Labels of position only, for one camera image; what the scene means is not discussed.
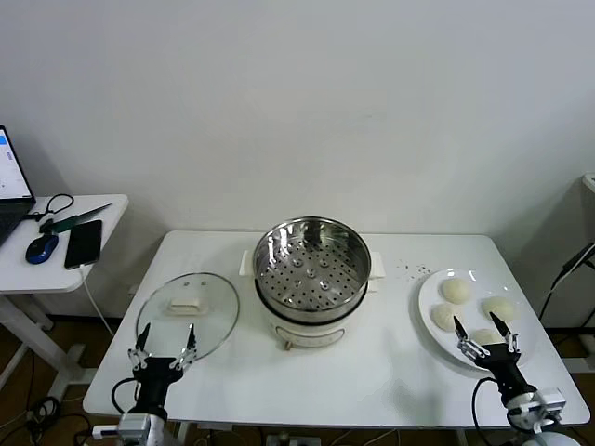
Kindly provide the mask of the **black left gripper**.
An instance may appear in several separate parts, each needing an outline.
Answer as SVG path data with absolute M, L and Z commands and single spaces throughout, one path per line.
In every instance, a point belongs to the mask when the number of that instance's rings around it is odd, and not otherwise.
M 197 359 L 197 341 L 194 324 L 189 325 L 186 347 L 174 358 L 149 357 L 145 351 L 151 324 L 148 322 L 137 336 L 136 344 L 128 350 L 133 376 L 140 383 L 134 413 L 164 413 L 170 385 L 182 378 L 182 371 Z

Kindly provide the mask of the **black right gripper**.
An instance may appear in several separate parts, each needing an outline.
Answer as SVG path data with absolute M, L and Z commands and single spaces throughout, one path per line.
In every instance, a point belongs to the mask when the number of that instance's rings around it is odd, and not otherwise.
M 489 312 L 496 329 L 505 343 L 491 344 L 485 347 L 469 338 L 457 316 L 454 316 L 455 333 L 458 338 L 457 348 L 478 367 L 488 370 L 497 383 L 502 400 L 512 400 L 520 395 L 534 393 L 535 387 L 530 385 L 521 374 L 517 363 L 521 357 L 518 349 L 517 334 L 513 334 L 507 324 L 493 311 Z

